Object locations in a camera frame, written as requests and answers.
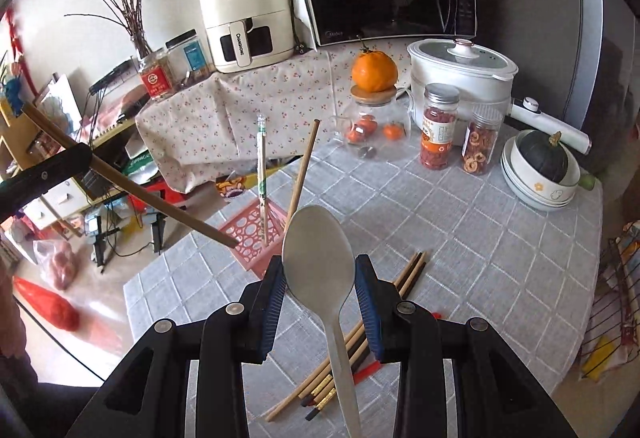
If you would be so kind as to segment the grey refrigerator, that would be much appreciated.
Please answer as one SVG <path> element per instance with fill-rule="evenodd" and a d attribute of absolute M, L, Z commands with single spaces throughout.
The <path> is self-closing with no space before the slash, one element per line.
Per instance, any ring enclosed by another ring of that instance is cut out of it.
<path fill-rule="evenodd" d="M 624 0 L 476 0 L 478 44 L 518 66 L 512 94 L 591 139 L 580 164 L 600 174 L 639 109 L 639 23 Z"/>

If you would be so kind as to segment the light wooden chopstick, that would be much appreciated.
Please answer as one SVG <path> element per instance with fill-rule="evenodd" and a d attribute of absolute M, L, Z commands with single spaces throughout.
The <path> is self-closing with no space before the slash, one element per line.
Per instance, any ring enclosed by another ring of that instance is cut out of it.
<path fill-rule="evenodd" d="M 193 217 L 184 210 L 175 205 L 167 203 L 165 200 L 157 195 L 152 194 L 145 188 L 138 186 L 133 181 L 129 180 L 121 172 L 114 169 L 110 164 L 101 160 L 85 143 L 76 143 L 70 136 L 65 135 L 64 132 L 58 126 L 56 126 L 52 120 L 49 120 L 43 113 L 41 113 L 35 106 L 30 103 L 25 103 L 22 107 L 22 112 L 41 130 L 43 130 L 48 136 L 59 143 L 65 151 L 64 156 L 70 156 L 70 152 L 76 149 L 78 146 L 83 146 L 85 150 L 91 156 L 88 166 L 105 178 L 111 181 L 112 184 L 121 188 L 125 192 L 135 196 L 145 204 L 154 207 L 162 214 L 174 218 L 180 224 L 200 232 L 203 236 L 207 236 L 226 247 L 235 248 L 238 245 L 238 241 L 227 233 L 206 224 L 206 222 Z"/>

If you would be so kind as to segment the paper-wrapped chopsticks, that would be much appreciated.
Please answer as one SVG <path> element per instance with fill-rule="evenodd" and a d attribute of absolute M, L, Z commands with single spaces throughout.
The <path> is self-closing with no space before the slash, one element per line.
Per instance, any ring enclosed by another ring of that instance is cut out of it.
<path fill-rule="evenodd" d="M 266 188 L 266 119 L 262 114 L 257 115 L 257 136 L 256 136 L 256 150 L 257 150 L 257 185 L 258 185 L 258 198 L 259 198 L 259 210 L 260 210 L 260 222 L 262 228 L 260 233 L 262 234 L 262 246 L 267 247 L 269 244 L 268 239 L 268 200 L 267 200 L 267 188 Z"/>

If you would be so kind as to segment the jar of red dried fruit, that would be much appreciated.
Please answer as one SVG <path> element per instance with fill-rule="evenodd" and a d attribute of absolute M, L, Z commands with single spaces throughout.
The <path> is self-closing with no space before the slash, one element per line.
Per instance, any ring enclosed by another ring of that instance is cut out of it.
<path fill-rule="evenodd" d="M 431 83 L 425 86 L 421 124 L 421 163 L 430 169 L 448 165 L 456 130 L 460 92 L 455 86 Z"/>

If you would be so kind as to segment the glass jar with wooden lid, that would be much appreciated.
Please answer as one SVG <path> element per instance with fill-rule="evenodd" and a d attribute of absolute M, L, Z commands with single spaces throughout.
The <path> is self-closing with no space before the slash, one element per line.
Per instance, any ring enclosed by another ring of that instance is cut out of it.
<path fill-rule="evenodd" d="M 335 137 L 357 158 L 398 162 L 410 153 L 411 120 L 397 89 L 365 91 L 354 85 L 342 112 L 332 117 Z"/>

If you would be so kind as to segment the cream air fryer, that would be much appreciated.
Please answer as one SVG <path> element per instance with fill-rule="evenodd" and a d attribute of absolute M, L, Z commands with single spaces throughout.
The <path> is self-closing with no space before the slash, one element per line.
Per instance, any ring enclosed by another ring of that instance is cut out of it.
<path fill-rule="evenodd" d="M 199 0 L 216 69 L 236 73 L 292 56 L 290 0 Z"/>

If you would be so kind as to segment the red-labelled glass jar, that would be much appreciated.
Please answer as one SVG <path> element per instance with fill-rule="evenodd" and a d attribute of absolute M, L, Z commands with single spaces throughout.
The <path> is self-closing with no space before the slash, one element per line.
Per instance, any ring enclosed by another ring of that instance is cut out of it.
<path fill-rule="evenodd" d="M 165 49 L 155 50 L 138 59 L 137 70 L 151 99 L 165 98 L 175 92 L 175 80 Z"/>

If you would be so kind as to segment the pink perforated utensil holder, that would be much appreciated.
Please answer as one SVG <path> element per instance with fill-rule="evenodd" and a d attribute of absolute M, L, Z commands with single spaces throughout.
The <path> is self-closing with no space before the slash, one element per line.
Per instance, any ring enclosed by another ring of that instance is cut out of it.
<path fill-rule="evenodd" d="M 232 236 L 238 245 L 230 250 L 235 260 L 247 271 L 262 279 L 274 255 L 282 252 L 286 213 L 280 206 L 269 202 L 268 245 L 262 239 L 262 214 L 258 200 L 250 202 L 234 214 L 220 228 Z"/>

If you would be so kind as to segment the white plastic spoon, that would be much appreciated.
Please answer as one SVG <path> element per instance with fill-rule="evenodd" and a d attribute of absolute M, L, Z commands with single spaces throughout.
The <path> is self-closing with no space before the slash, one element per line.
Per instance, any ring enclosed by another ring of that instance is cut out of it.
<path fill-rule="evenodd" d="M 318 316 L 326 334 L 331 371 L 350 371 L 340 312 L 355 283 L 355 258 L 334 216 L 319 205 L 298 210 L 286 230 L 282 262 L 288 289 Z M 350 436 L 362 435 L 355 385 L 346 374 L 337 398 Z"/>

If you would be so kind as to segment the red plastic spoon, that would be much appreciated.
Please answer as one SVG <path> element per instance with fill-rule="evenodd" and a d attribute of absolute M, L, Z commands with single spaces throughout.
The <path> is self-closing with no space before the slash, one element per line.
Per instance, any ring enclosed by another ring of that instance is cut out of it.
<path fill-rule="evenodd" d="M 442 343 L 437 318 L 414 307 L 412 314 L 394 308 L 387 316 L 371 316 L 352 352 L 356 384 L 380 372 L 386 364 L 400 366 L 404 390 L 432 388 L 442 374 Z"/>

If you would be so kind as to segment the dark green pumpkin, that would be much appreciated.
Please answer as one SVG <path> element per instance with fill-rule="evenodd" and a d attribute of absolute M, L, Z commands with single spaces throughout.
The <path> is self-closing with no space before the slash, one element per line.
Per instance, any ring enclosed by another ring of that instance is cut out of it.
<path fill-rule="evenodd" d="M 562 132 L 553 135 L 530 132 L 519 143 L 518 150 L 524 160 L 541 176 L 560 182 L 568 169 L 568 156 L 561 146 Z"/>

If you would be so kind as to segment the white flower-print bowl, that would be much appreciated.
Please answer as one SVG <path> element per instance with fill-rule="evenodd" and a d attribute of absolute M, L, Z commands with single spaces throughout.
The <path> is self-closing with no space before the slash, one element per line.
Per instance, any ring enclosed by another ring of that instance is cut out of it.
<path fill-rule="evenodd" d="M 530 191 L 536 193 L 549 201 L 561 202 L 566 201 L 571 193 L 575 193 L 580 180 L 580 168 L 576 158 L 560 141 L 561 146 L 568 156 L 568 169 L 565 177 L 560 182 L 553 182 L 541 176 L 530 166 L 521 156 L 518 150 L 518 143 L 530 132 L 536 130 L 529 129 L 520 132 L 515 139 L 515 144 L 511 150 L 511 165 L 515 176 L 521 180 L 521 183 Z"/>

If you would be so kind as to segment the red plastic bag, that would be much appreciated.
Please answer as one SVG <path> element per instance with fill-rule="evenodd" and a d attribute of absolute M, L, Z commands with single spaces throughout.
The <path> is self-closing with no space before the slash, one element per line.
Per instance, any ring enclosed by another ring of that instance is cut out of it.
<path fill-rule="evenodd" d="M 75 332 L 80 327 L 79 312 L 65 298 L 19 276 L 13 279 L 17 291 L 35 312 L 60 330 Z"/>

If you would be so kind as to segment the floral cloth over cabinet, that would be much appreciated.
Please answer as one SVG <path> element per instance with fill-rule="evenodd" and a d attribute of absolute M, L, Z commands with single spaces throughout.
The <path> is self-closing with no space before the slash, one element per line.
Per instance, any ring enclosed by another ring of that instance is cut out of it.
<path fill-rule="evenodd" d="M 260 116 L 270 158 L 302 154 L 314 120 L 318 143 L 334 137 L 333 120 L 350 100 L 361 48 L 336 45 L 257 70 L 215 73 L 149 102 L 136 117 L 138 132 L 166 184 L 180 193 L 254 163 Z"/>

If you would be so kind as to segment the brown wooden chopstick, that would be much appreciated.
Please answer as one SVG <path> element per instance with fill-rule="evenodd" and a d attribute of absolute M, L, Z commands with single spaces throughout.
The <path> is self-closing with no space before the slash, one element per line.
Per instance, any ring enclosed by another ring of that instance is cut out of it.
<path fill-rule="evenodd" d="M 410 258 L 404 270 L 399 273 L 399 276 L 394 281 L 394 285 L 401 297 L 405 297 L 410 292 L 412 284 L 425 264 L 425 259 L 425 252 L 417 252 Z M 363 354 L 363 335 L 363 323 L 358 322 L 352 330 L 344 336 L 344 343 L 347 353 L 349 354 L 349 364 L 351 366 L 353 366 Z M 303 401 L 322 400 L 329 395 L 333 387 L 334 381 L 330 360 L 324 359 L 285 399 L 266 415 L 265 420 L 272 422 L 295 399 Z"/>

